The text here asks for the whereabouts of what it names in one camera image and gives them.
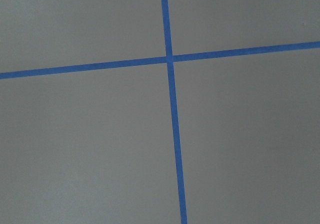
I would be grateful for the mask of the blue tape strip crosswise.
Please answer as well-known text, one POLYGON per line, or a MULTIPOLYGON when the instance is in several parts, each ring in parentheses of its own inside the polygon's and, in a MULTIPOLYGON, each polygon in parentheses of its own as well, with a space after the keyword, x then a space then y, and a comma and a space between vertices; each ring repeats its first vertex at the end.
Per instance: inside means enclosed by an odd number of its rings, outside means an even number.
MULTIPOLYGON (((314 49, 319 47, 320 47, 319 41, 272 45, 272 46, 261 46, 261 47, 174 55, 173 61, 182 62, 182 61, 192 61, 192 60, 201 60, 201 59, 283 52, 283 51, 292 51, 292 50, 314 49)), ((13 78, 22 78, 22 77, 120 68, 120 67, 154 65, 154 64, 166 63, 166 61, 167 61, 167 58, 162 56, 162 57, 150 57, 150 58, 110 61, 110 62, 102 62, 102 63, 81 64, 81 65, 61 66, 61 67, 52 67, 52 68, 42 68, 42 69, 31 69, 31 70, 22 70, 22 71, 13 71, 13 72, 3 72, 0 74, 0 78, 13 79, 13 78)))

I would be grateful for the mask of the blue tape strip lengthwise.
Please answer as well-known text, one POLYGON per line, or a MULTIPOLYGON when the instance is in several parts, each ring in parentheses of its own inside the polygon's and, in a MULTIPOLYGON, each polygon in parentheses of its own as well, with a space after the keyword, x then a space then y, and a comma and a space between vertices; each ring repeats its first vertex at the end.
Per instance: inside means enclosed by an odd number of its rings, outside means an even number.
POLYGON ((168 0, 161 0, 180 222, 188 222, 168 0))

